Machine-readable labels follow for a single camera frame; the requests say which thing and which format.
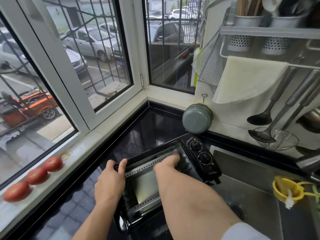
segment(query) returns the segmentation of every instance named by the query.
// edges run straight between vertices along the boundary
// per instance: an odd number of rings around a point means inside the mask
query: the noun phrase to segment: person's left hand
[[[125,189],[125,170],[127,159],[123,159],[119,164],[118,172],[114,170],[115,161],[109,160],[105,170],[98,177],[98,182],[94,185],[94,197],[96,205],[109,203],[118,204],[123,190]]]

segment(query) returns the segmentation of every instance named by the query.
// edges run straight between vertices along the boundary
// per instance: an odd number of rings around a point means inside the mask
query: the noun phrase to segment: tomato
[[[26,198],[30,193],[30,187],[27,182],[18,182],[11,185],[3,194],[3,199],[7,202],[17,202]]]
[[[41,184],[48,179],[48,172],[42,167],[32,169],[25,177],[29,184]]]
[[[47,159],[42,165],[42,167],[46,169],[48,172],[59,171],[60,169],[62,169],[62,166],[63,161],[61,157],[57,156]]]

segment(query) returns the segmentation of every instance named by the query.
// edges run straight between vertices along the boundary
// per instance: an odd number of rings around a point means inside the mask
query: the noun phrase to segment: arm
[[[162,206],[174,240],[220,240],[241,220],[208,185],[175,170],[174,154],[154,166]]]
[[[109,160],[106,169],[94,185],[96,205],[72,240],[105,240],[115,213],[117,204],[125,188],[125,169],[127,159],[120,162],[118,172],[115,162]]]

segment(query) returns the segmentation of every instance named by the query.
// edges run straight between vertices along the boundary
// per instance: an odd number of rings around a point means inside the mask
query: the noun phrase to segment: window hinge
[[[143,87],[143,76],[140,74],[140,79],[141,79],[141,85]]]

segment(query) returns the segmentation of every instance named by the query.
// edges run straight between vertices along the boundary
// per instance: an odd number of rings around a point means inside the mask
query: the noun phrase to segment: sink
[[[271,240],[319,239],[320,221],[314,197],[304,197],[288,210],[273,195],[274,176],[305,179],[215,146],[211,146],[210,152],[223,173],[221,184],[212,188],[240,219]],[[311,187],[304,187],[311,192]]]

